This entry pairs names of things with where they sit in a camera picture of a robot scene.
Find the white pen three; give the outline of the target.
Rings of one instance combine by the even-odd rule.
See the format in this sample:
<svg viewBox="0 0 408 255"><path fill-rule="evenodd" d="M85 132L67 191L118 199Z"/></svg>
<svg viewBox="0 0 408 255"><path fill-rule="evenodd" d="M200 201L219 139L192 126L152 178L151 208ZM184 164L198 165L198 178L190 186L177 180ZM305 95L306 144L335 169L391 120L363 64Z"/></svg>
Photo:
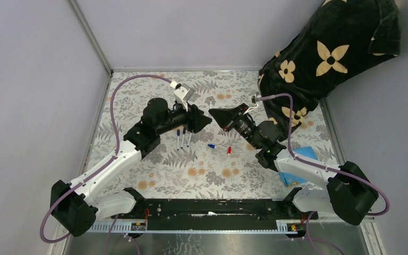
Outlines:
<svg viewBox="0 0 408 255"><path fill-rule="evenodd" d="M184 127L183 128L183 130L182 130L182 138L181 138L181 149L183 149L184 148L184 142L185 142L185 135L186 135L186 128Z"/></svg>

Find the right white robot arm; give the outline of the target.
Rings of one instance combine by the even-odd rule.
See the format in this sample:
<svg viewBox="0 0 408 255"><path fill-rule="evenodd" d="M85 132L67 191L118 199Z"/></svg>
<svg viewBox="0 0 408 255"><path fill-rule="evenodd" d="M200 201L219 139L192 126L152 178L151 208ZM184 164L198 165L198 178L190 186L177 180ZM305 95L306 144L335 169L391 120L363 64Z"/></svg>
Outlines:
<svg viewBox="0 0 408 255"><path fill-rule="evenodd" d="M212 108L209 114L223 131L235 130L256 148L256 159L262 167L299 176L320 187L314 192L305 189L291 192L290 200L283 205L284 214L296 219L311 211L325 212L348 224L360 225L379 197L360 167L351 161L324 165L293 152L279 143L280 131L273 121L256 124L248 109L241 104L235 108Z"/></svg>

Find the white pen two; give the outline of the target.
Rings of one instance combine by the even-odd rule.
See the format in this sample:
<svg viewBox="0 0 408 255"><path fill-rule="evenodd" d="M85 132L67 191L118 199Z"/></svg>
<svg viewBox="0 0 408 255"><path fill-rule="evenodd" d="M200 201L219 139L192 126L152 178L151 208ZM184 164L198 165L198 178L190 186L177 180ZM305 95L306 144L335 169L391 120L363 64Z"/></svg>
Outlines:
<svg viewBox="0 0 408 255"><path fill-rule="evenodd" d="M180 137L181 131L179 129L176 130L176 150L179 151L180 149Z"/></svg>

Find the white pen one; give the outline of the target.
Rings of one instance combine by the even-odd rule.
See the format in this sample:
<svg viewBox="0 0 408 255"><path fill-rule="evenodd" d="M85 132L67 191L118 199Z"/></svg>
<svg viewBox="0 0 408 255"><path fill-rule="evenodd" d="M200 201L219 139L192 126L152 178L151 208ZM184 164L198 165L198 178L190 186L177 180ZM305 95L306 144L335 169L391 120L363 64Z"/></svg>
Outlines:
<svg viewBox="0 0 408 255"><path fill-rule="evenodd" d="M187 147L190 146L191 138L192 138L192 133L189 133L188 141L187 141L187 144L186 144Z"/></svg>

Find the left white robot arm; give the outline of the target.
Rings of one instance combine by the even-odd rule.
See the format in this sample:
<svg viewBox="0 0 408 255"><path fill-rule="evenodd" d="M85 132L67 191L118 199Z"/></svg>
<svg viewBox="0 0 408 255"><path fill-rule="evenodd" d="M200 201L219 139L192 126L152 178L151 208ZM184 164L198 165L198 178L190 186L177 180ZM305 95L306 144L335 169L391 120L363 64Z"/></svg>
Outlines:
<svg viewBox="0 0 408 255"><path fill-rule="evenodd" d="M198 133L211 122L196 105L175 103L170 109L162 98L149 100L141 120L123 136L115 152L69 183L59 180L53 184L49 214L74 237L81 236L103 218L119 214L138 218L144 205L133 188L106 196L101 191L122 170L151 153L160 144L162 134L181 126L190 133Z"/></svg>

